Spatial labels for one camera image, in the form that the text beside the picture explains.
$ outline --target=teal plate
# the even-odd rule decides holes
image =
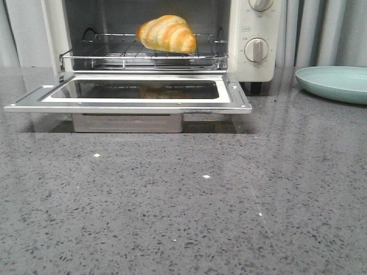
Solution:
[[[296,72],[298,84],[314,95],[347,103],[367,104],[367,68],[320,66]]]

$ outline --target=control knob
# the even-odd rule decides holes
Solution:
[[[245,55],[252,62],[260,63],[268,54],[269,47],[265,40],[254,38],[245,46]]]
[[[249,0],[249,4],[256,11],[265,11],[271,7],[273,0]]]

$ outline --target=curtain fold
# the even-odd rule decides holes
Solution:
[[[19,60],[5,5],[0,0],[0,68],[19,67]]]

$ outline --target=wire rack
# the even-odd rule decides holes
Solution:
[[[60,55],[73,60],[74,70],[86,69],[170,69],[220,70],[227,68],[227,42],[212,34],[195,34],[197,49],[193,54],[151,50],[136,40],[134,34],[96,34]]]

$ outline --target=bread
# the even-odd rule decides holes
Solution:
[[[153,50],[194,53],[196,49],[196,39],[188,23],[176,15],[164,15],[144,23],[136,31],[136,39]]]

